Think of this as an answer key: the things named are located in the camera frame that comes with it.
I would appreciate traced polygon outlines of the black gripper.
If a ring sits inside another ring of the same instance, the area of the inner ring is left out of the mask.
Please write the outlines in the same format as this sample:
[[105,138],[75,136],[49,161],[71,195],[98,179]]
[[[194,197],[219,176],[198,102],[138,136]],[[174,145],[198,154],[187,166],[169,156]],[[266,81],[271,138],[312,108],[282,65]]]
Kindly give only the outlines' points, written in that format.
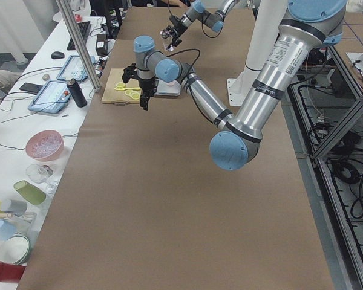
[[143,110],[148,110],[148,103],[150,97],[154,96],[156,90],[156,77],[151,77],[150,79],[143,79],[139,77],[139,86],[142,90],[142,94],[140,96],[140,106]]
[[[172,23],[172,27],[169,29],[171,36],[181,36],[190,26],[190,18],[186,15],[181,18],[171,15],[169,20]],[[169,37],[168,50],[174,50],[181,42],[182,40],[179,37]]]

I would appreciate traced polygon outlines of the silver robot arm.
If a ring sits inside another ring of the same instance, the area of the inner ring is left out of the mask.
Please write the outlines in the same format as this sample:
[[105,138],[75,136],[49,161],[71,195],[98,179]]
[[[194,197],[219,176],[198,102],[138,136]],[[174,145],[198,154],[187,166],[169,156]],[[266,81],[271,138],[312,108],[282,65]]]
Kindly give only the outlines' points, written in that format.
[[216,38],[223,29],[226,16],[238,3],[239,1],[223,1],[218,10],[210,13],[201,1],[194,1],[180,18],[170,12],[171,25],[160,32],[164,49],[173,51],[181,44],[182,34],[194,21],[201,22],[202,31],[208,38]]
[[337,44],[342,37],[345,1],[261,1],[253,43],[263,48],[264,63],[253,81],[240,85],[241,108],[233,114],[207,87],[190,64],[165,56],[150,36],[134,39],[135,75],[142,89],[140,105],[148,108],[155,83],[177,81],[219,132],[209,151],[213,162],[237,170],[253,160],[262,129],[293,77],[314,48]]

